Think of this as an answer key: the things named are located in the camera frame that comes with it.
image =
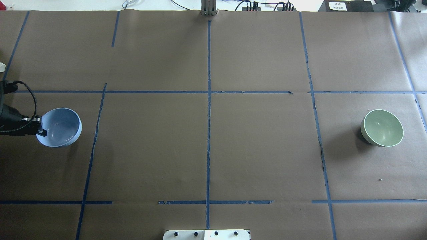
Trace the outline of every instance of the bowl rim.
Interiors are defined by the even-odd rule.
[[[402,137],[401,137],[401,139],[399,140],[399,142],[397,142],[397,143],[396,143],[396,144],[394,144],[394,145],[383,145],[383,144],[377,143],[377,142],[376,142],[376,141],[375,141],[371,136],[369,136],[369,133],[368,133],[368,131],[366,130],[366,127],[365,127],[365,121],[366,121],[366,118],[368,117],[368,115],[369,115],[370,113],[374,112],[374,111],[385,111],[385,112],[388,112],[388,113],[390,113],[393,117],[395,117],[395,119],[397,119],[397,121],[399,122],[400,127],[401,127],[401,129],[402,129]],[[366,135],[369,137],[369,139],[370,139],[371,141],[373,141],[375,144],[378,144],[379,146],[384,146],[384,147],[392,147],[392,146],[396,146],[396,145],[398,145],[398,144],[403,140],[403,136],[405,135],[405,131],[404,131],[404,129],[403,129],[403,125],[402,125],[402,123],[400,122],[399,118],[398,118],[398,117],[396,117],[393,113],[391,113],[391,112],[389,112],[389,111],[387,111],[387,110],[384,110],[384,109],[374,109],[374,110],[369,111],[369,113],[367,113],[367,114],[366,114],[366,116],[363,118],[363,128],[365,129]]]
[[[51,112],[53,112],[53,111],[55,111],[55,110],[58,110],[58,109],[67,109],[67,110],[70,110],[71,112],[73,112],[76,116],[77,116],[77,118],[79,119],[79,127],[78,127],[78,129],[77,129],[77,132],[74,134],[74,136],[68,141],[68,142],[70,142],[70,141],[72,141],[74,138],[75,138],[75,136],[77,135],[77,133],[79,132],[79,129],[82,127],[82,120],[80,119],[80,116],[73,110],[73,109],[70,109],[70,108],[55,108],[55,109],[52,109],[52,110],[50,110],[50,111],[48,111],[47,113],[45,113],[42,117],[41,117],[41,119],[42,119],[42,121],[43,121],[43,117],[46,115],[46,114],[48,114],[48,113],[51,113]],[[64,146],[65,144],[67,144],[68,142],[66,142],[66,143],[64,143],[64,144],[60,144],[60,145],[46,145],[46,144],[44,144],[44,143],[42,143],[42,142],[40,142],[41,144],[43,144],[43,145],[45,145],[45,146],[48,146],[48,147],[61,147],[61,146]]]

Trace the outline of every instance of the green bowl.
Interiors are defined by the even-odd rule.
[[[391,112],[375,109],[370,111],[360,125],[363,137],[372,145],[391,147],[403,139],[403,127]]]

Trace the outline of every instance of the black cable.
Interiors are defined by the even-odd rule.
[[[17,128],[17,129],[13,129],[13,130],[1,130],[0,132],[14,132],[14,131],[17,131],[17,130],[21,130],[24,127],[28,126],[34,120],[35,116],[37,115],[37,100],[35,99],[34,93],[32,93],[31,89],[23,81],[14,81],[12,84],[18,84],[18,83],[24,85],[28,89],[29,93],[31,94],[32,99],[34,100],[34,115],[27,122],[27,124],[25,124],[24,126],[21,126],[21,127]]]
[[[236,0],[236,1],[246,2],[247,0]],[[262,4],[276,4],[276,3],[262,3]]]
[[[279,6],[279,4],[283,4],[283,8],[285,8],[285,3],[284,2],[279,2],[278,4],[276,4],[276,7],[274,7],[273,12],[276,10],[277,6]]]
[[[287,11],[289,6],[289,0],[286,2],[286,5],[283,7],[282,11]]]
[[[172,1],[174,4],[176,4],[176,5],[180,6],[180,7],[184,8],[184,9],[191,10],[191,9],[188,9],[188,8],[186,8],[186,7],[183,7],[183,6],[179,5],[179,4],[177,4],[174,0],[171,0],[171,1]]]
[[[236,9],[234,10],[234,11],[237,11],[237,9],[239,8],[239,6],[242,4],[242,3],[244,3],[244,2],[246,2],[246,4],[248,5],[248,0],[244,0],[244,1],[241,1],[238,5],[237,5],[237,7],[236,7]]]

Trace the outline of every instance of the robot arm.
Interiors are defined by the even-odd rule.
[[[17,84],[24,84],[20,81],[16,82],[0,82],[0,135],[25,136],[25,135],[41,135],[46,136],[46,130],[43,130],[41,116],[37,114],[37,102],[34,94],[28,88],[34,99],[34,115],[32,117],[24,116],[13,107],[4,104],[5,94],[13,93],[18,89]]]

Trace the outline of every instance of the blue tape line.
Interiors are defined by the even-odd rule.
[[[207,94],[208,91],[162,91],[162,90],[143,90],[143,91],[106,91],[108,94]]]
[[[81,201],[0,201],[0,204],[82,204]]]
[[[332,200],[332,203],[410,203],[427,202],[426,199],[355,199],[355,200]],[[327,204],[327,200],[313,200],[314,204]]]
[[[15,46],[13,47],[12,54],[10,55],[10,58],[9,58],[9,63],[7,64],[6,70],[4,71],[3,81],[6,79],[7,73],[9,72],[9,68],[10,68],[10,65],[12,64],[12,59],[15,56],[16,49],[18,48],[18,43],[19,43],[19,40],[21,39],[22,32],[24,31],[24,27],[27,22],[28,15],[29,15],[29,11],[27,11],[27,14],[25,15],[25,19],[24,19],[24,22],[22,23],[21,31],[19,31],[18,38],[16,39]]]
[[[114,47],[114,43],[116,42],[116,33],[117,33],[117,26],[119,25],[119,17],[120,17],[120,11],[117,11],[116,25],[114,27],[113,41],[111,42],[111,47]]]
[[[208,149],[206,157],[206,229],[210,226],[211,187],[211,21],[208,21]]]
[[[323,153],[322,136],[320,135],[319,118],[317,116],[316,100],[314,98],[313,81],[311,79],[310,68],[308,66],[307,43],[305,41],[304,25],[303,25],[303,22],[302,22],[302,14],[301,14],[301,12],[299,12],[299,20],[300,20],[300,25],[301,25],[302,42],[303,42],[304,53],[305,53],[305,63],[307,65],[307,74],[308,74],[308,79],[309,79],[309,83],[310,83],[310,92],[311,92],[311,100],[312,100],[312,104],[313,104],[314,119],[316,121],[317,138],[318,138],[318,141],[319,141],[320,153],[321,153],[321,156],[322,156],[323,177],[325,179],[326,196],[328,198],[330,225],[332,227],[333,240],[336,240],[335,221],[333,219],[332,202],[331,202],[331,199],[330,199],[328,174],[326,172],[326,163],[325,163],[325,155]]]
[[[273,200],[211,201],[211,204],[270,204]]]
[[[400,43],[399,43],[398,37],[397,37],[397,35],[396,35],[395,25],[394,25],[394,23],[393,23],[393,19],[392,19],[392,14],[391,14],[391,12],[389,12],[389,19],[390,19],[390,24],[391,24],[391,26],[392,26],[393,36],[394,36],[394,38],[395,38],[395,41],[396,41],[396,44],[397,44],[397,47],[398,47],[398,50],[399,50],[399,54],[400,54],[400,56],[401,56],[401,58],[402,58],[403,67],[405,68],[406,76],[407,76],[407,77],[408,77],[408,79],[409,79],[409,84],[411,85],[412,93],[414,94],[415,102],[416,102],[417,107],[418,107],[418,112],[420,113],[421,121],[422,121],[422,123],[423,123],[423,125],[424,125],[424,130],[425,130],[425,132],[427,133],[427,124],[426,124],[426,121],[425,121],[425,118],[424,118],[423,111],[421,110],[421,106],[420,106],[420,103],[419,103],[419,101],[418,101],[417,94],[415,93],[414,84],[413,84],[413,82],[412,82],[411,75],[409,74],[408,67],[407,67],[407,65],[406,65],[406,61],[405,61],[405,58],[404,58],[404,56],[403,56],[402,49],[401,49],[401,47],[400,47]]]
[[[0,204],[82,204],[82,201],[0,201]],[[113,204],[113,201],[87,201],[86,204]]]
[[[86,204],[93,204],[93,205],[111,205],[111,204],[113,204],[113,201],[86,201]]]
[[[173,205],[173,204],[206,204],[206,200],[202,201],[159,201],[160,205]]]
[[[315,94],[412,94],[411,91],[314,91]]]
[[[32,90],[35,94],[101,94],[102,91],[86,91],[86,90]],[[18,90],[15,93],[22,94],[22,93],[28,93],[28,90]]]
[[[270,204],[273,200],[238,200],[238,201],[209,201],[210,204]],[[159,205],[178,205],[178,204],[206,204],[205,200],[202,201],[159,201]]]
[[[89,161],[88,175],[86,176],[85,191],[83,192],[82,208],[80,209],[80,217],[79,217],[79,224],[77,226],[76,240],[79,240],[79,237],[80,237],[80,228],[82,227],[83,213],[85,211],[85,204],[86,204],[86,196],[88,194],[88,188],[89,188],[89,179],[91,178],[92,164],[93,164],[93,161],[94,161],[95,145],[96,145],[97,139],[98,139],[99,120],[101,118],[101,112],[102,112],[102,106],[104,104],[104,97],[105,97],[105,90],[106,90],[106,88],[107,88],[107,84],[105,83],[104,90],[103,90],[102,97],[101,97],[101,104],[99,106],[97,127],[95,129],[95,137],[94,137],[94,143],[92,145],[91,160]]]
[[[293,94],[291,91],[211,91],[213,94]]]

